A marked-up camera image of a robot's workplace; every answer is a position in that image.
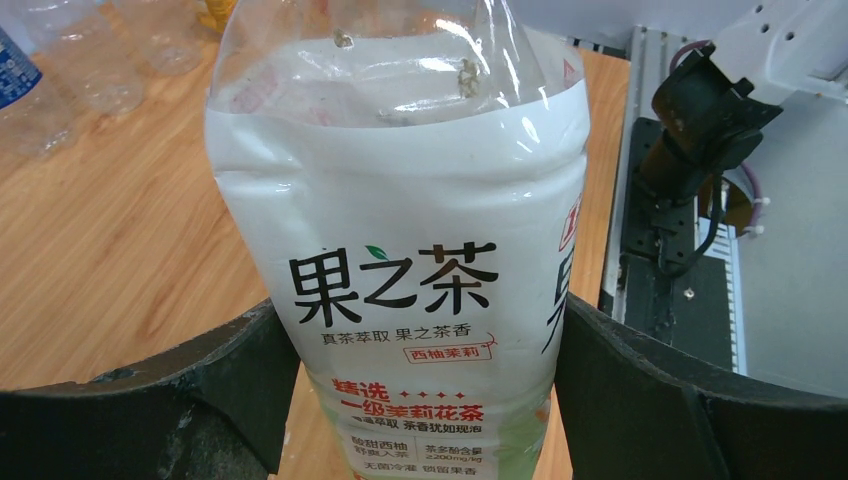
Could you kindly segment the white green label bottle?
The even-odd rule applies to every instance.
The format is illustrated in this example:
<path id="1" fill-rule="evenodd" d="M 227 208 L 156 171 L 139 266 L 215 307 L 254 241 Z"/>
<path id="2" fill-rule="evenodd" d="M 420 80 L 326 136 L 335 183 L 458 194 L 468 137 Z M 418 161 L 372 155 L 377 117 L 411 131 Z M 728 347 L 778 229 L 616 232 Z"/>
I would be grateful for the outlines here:
<path id="1" fill-rule="evenodd" d="M 208 157 L 354 476 L 533 476 L 589 131 L 506 1 L 236 4 Z"/>

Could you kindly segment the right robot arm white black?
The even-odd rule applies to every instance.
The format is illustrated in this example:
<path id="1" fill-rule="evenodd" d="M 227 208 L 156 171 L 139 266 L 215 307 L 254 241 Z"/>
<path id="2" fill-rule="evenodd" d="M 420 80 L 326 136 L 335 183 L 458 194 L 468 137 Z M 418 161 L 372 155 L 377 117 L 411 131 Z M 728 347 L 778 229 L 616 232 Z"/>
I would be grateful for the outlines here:
<path id="1" fill-rule="evenodd" d="M 652 99 L 662 126 L 640 162 L 640 188 L 685 204 L 738 167 L 796 92 L 847 97 L 847 4 L 760 1 L 670 71 Z"/>

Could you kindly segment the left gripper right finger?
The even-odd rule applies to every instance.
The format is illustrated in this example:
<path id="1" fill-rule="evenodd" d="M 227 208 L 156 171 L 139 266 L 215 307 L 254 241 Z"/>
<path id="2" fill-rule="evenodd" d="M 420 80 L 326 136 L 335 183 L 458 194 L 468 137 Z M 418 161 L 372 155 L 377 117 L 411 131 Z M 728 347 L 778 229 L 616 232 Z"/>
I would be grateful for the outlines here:
<path id="1" fill-rule="evenodd" d="M 847 403 L 716 367 L 576 296 L 555 375 L 578 479 L 843 479 Z"/>

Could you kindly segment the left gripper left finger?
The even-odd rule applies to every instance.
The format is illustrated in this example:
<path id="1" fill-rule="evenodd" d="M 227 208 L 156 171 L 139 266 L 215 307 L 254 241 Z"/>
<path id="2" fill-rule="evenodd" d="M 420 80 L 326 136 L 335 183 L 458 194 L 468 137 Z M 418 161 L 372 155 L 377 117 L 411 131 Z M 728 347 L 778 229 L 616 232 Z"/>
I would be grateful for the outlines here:
<path id="1" fill-rule="evenodd" d="M 86 383 L 1 395 L 5 479 L 265 479 L 300 358 L 270 301 Z"/>

